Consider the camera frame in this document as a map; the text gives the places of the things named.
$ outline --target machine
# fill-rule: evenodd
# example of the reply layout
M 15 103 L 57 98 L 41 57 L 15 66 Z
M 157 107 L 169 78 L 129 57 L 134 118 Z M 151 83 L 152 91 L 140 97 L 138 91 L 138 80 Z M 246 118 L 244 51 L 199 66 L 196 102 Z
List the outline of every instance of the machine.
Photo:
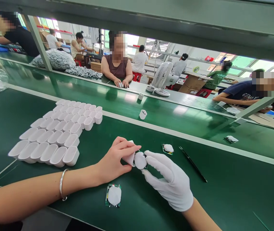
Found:
M 170 96 L 170 93 L 164 90 L 164 87 L 169 85 L 174 85 L 179 78 L 176 75 L 170 74 L 172 67 L 173 67 L 172 62 L 162 63 L 159 66 L 157 72 L 155 73 L 155 76 L 153 78 L 151 85 L 147 86 L 146 90 L 151 92 L 154 91 L 157 94 L 162 96 Z

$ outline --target bracelet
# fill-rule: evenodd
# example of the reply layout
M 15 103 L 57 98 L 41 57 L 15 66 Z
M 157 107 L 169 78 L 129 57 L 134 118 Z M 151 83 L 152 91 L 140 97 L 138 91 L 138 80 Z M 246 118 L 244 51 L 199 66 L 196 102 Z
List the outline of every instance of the bracelet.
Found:
M 62 201 L 66 201 L 66 199 L 67 199 L 67 197 L 68 197 L 68 195 L 64 197 L 63 194 L 62 194 L 62 182 L 63 182 L 64 173 L 65 173 L 66 171 L 69 171 L 69 169 L 67 168 L 67 169 L 65 169 L 65 170 L 63 171 L 62 176 L 61 176 L 61 179 L 60 179 L 60 195 L 61 195 Z

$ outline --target gloved hand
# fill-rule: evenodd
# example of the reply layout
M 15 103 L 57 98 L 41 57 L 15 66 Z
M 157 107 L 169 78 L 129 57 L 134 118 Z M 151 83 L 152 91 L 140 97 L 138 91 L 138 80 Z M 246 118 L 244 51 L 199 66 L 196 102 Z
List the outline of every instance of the gloved hand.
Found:
M 194 197 L 190 190 L 189 177 L 167 156 L 145 151 L 146 161 L 159 171 L 164 178 L 157 179 L 148 170 L 143 169 L 145 180 L 166 199 L 176 211 L 184 212 L 193 204 Z

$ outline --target white t-shirt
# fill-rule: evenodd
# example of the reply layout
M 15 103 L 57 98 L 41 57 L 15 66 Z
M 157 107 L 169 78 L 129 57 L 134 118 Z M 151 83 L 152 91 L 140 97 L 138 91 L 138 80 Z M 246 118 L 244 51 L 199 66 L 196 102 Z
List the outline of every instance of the white t-shirt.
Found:
M 145 74 L 144 70 L 144 64 L 149 60 L 147 55 L 143 52 L 139 52 L 138 54 L 135 55 L 133 58 L 133 62 L 135 63 L 132 66 L 133 72 Z
M 180 77 L 182 72 L 186 70 L 186 66 L 187 66 L 187 63 L 184 60 L 179 60 L 175 62 L 175 64 L 173 65 L 171 74 Z
M 48 46 L 49 46 L 50 49 L 53 49 L 53 48 L 57 49 L 58 48 L 57 45 L 56 45 L 56 42 L 58 42 L 58 40 L 55 36 L 49 34 L 49 35 L 46 36 L 46 40 L 48 42 Z

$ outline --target red stool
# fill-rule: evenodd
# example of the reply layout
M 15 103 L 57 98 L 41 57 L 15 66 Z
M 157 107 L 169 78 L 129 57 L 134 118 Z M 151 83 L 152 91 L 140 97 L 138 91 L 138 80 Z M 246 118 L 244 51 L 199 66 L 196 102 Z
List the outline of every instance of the red stool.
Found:
M 141 73 L 133 72 L 133 81 L 135 81 L 135 82 L 140 82 L 141 76 L 142 76 Z
M 77 64 L 79 64 L 79 66 L 81 66 L 81 61 L 80 60 L 74 59 L 74 61 L 76 63 L 76 66 L 77 66 Z
M 211 94 L 212 91 L 213 90 L 202 88 L 201 90 L 199 90 L 199 92 L 196 94 L 196 96 L 207 98 Z

